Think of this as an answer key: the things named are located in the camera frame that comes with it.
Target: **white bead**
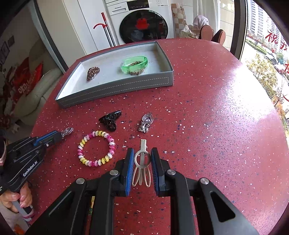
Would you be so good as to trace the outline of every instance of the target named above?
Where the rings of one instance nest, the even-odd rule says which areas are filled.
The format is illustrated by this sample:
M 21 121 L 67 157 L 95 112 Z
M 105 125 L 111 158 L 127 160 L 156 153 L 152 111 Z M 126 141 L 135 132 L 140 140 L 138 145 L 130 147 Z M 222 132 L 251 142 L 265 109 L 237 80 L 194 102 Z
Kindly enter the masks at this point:
M 107 155 L 108 155 L 109 159 L 112 159 L 112 154 L 111 153 L 108 153 Z

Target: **silver screw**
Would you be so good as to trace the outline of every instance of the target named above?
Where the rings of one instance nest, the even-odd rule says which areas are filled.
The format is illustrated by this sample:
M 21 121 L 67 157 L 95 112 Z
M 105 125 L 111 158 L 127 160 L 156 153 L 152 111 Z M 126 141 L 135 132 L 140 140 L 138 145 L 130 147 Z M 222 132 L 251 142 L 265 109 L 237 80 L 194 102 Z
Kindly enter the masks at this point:
M 176 174 L 176 171 L 175 171 L 175 170 L 171 170 L 171 169 L 167 170 L 166 172 L 167 172 L 169 175 L 175 175 L 175 174 Z
M 76 180 L 76 183 L 77 184 L 83 184 L 84 183 L 84 178 L 78 178 L 77 180 Z
M 209 180 L 207 178 L 201 178 L 200 181 L 202 184 L 208 184 L 209 183 Z
M 109 173 L 111 175 L 118 175 L 118 171 L 117 170 L 111 170 Z

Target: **human hand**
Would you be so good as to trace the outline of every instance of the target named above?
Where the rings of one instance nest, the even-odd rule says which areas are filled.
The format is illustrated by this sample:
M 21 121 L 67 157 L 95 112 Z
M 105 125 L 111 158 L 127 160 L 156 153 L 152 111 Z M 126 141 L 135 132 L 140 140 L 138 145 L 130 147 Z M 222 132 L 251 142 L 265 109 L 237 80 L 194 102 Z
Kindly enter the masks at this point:
M 0 201 L 2 204 L 15 213 L 18 213 L 18 210 L 12 204 L 12 202 L 17 201 L 18 199 L 20 199 L 21 208 L 28 207 L 32 204 L 32 194 L 27 182 L 20 189 L 20 193 L 7 190 L 0 196 Z

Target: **red cushion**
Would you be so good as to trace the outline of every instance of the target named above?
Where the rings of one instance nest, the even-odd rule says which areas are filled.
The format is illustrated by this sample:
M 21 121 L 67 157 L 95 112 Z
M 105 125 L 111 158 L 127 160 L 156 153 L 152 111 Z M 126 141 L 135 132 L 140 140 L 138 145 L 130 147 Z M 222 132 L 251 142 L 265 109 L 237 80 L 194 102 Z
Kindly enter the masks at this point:
M 42 77 L 42 68 L 43 63 L 40 63 L 32 74 L 30 74 L 29 69 L 23 69 L 22 73 L 19 72 L 19 74 L 17 74 L 16 79 L 14 79 L 14 86 L 16 90 L 13 96 L 14 103 L 17 103 L 23 94 L 27 96 L 33 90 L 37 82 Z
M 15 88 L 18 89 L 18 87 L 22 84 L 23 80 L 27 80 L 30 77 L 30 71 L 29 71 L 29 59 L 28 57 L 23 60 L 21 65 L 17 67 L 14 74 L 13 84 Z
M 36 84 L 39 82 L 39 80 L 42 77 L 42 69 L 43 69 L 43 62 L 40 63 L 35 71 L 31 74 L 30 79 L 27 81 L 27 89 L 26 89 L 26 95 L 28 95 L 36 86 Z

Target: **washing machine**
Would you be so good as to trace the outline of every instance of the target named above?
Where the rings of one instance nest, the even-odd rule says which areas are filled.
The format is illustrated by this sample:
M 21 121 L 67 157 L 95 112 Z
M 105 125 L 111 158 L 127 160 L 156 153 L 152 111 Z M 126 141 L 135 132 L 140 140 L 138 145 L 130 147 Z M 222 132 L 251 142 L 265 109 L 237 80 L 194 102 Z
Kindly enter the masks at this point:
M 174 37 L 168 0 L 105 0 L 119 45 Z

